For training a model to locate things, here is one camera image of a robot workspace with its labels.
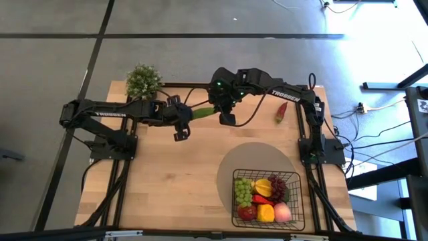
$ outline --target wire basket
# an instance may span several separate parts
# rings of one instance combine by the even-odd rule
[[[292,219],[289,222],[258,222],[256,220],[244,221],[238,216],[238,204],[235,201],[235,179],[245,177],[254,181],[258,179],[267,179],[271,175],[276,175],[284,181],[290,192],[290,199],[287,202],[292,213]],[[249,169],[236,169],[233,172],[232,181],[232,224],[235,227],[242,228],[263,228],[273,230],[297,230],[301,231],[305,228],[302,188],[300,183],[300,176],[295,172],[289,171],[261,171]]]

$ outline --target gray floor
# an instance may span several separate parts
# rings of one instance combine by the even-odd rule
[[[107,3],[0,0],[0,32],[96,33]],[[318,84],[326,87],[330,110],[338,113],[353,109],[358,102],[373,107],[394,102],[404,94],[362,92],[360,85],[366,81],[398,82],[428,58],[422,44],[426,31],[413,32],[409,27],[421,24],[412,1],[400,1],[398,9],[390,3],[364,3],[339,15],[323,14],[316,0],[282,3],[290,8],[268,0],[117,1],[107,32],[346,33],[350,38],[105,39],[87,98],[104,100],[110,81],[123,80],[137,62],[155,65],[169,82],[208,82],[220,66],[230,70],[258,67],[292,84],[305,84],[308,74],[315,73]],[[333,7],[340,10],[348,6]],[[31,228],[64,135],[58,124],[61,106],[77,96],[93,46],[92,39],[0,39],[0,147],[26,156],[23,162],[0,161],[0,233]],[[360,116],[360,135],[377,134],[408,118],[403,103],[370,112]],[[342,135],[353,137],[349,120],[335,120],[334,124]],[[91,138],[83,131],[76,134]],[[411,136],[407,125],[355,145]],[[390,147],[364,153],[374,155]],[[415,155],[414,146],[408,146],[379,159],[397,163]],[[87,164],[88,150],[73,142],[47,228],[73,225],[80,178]],[[372,228],[376,226],[363,226],[358,219],[357,224],[364,233],[385,234]]]

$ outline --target wooden table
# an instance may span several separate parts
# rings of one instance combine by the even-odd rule
[[[188,88],[163,90],[180,95],[182,100],[189,91]],[[326,119],[332,126],[325,90],[317,87],[315,91],[326,103]],[[237,104],[233,112],[238,124],[249,118],[260,98],[247,96]],[[188,104],[197,104],[206,99],[206,90],[195,90]],[[126,101],[125,82],[111,83],[107,101]],[[283,102],[280,98],[266,96],[254,119],[241,128],[220,125],[218,114],[195,120],[190,123],[191,136],[181,142],[174,142],[174,127],[148,128],[139,124],[136,131],[139,138],[137,154],[130,165],[120,227],[138,230],[271,231],[233,226],[231,214],[223,207],[216,188],[217,169],[226,153],[242,143],[262,142],[286,154],[300,174],[306,223],[302,232],[314,232],[306,174],[299,158],[299,126],[294,103],[289,103],[284,120],[279,125],[274,122],[276,110]],[[103,118],[102,123],[119,129],[121,118]],[[323,126],[323,133],[327,138],[333,138],[326,125]],[[323,167],[330,202],[344,221],[355,229],[343,173],[335,165]],[[105,160],[89,170],[76,224],[86,221],[106,195],[111,168],[112,161]],[[109,224],[112,223],[115,206],[114,199]],[[322,228],[326,229],[324,210],[319,200],[318,208]]]

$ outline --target red chili pepper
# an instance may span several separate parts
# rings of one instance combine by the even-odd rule
[[[282,121],[282,119],[284,118],[284,115],[285,115],[286,110],[287,110],[287,104],[288,104],[288,102],[283,103],[283,104],[279,107],[278,111],[276,112],[276,115],[275,115],[275,121],[276,121],[278,124],[280,124],[280,123],[281,123],[281,121]]]
[[[256,204],[270,204],[270,205],[272,205],[272,207],[275,206],[275,204],[273,202],[271,202],[271,201],[267,200],[266,198],[264,198],[264,197],[262,197],[260,195],[257,195],[257,194],[253,195],[253,203],[256,203]]]

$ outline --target circular mat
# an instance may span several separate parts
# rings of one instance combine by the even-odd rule
[[[217,191],[225,209],[232,211],[232,175],[236,169],[295,171],[290,159],[265,143],[244,143],[230,150],[217,172]]]

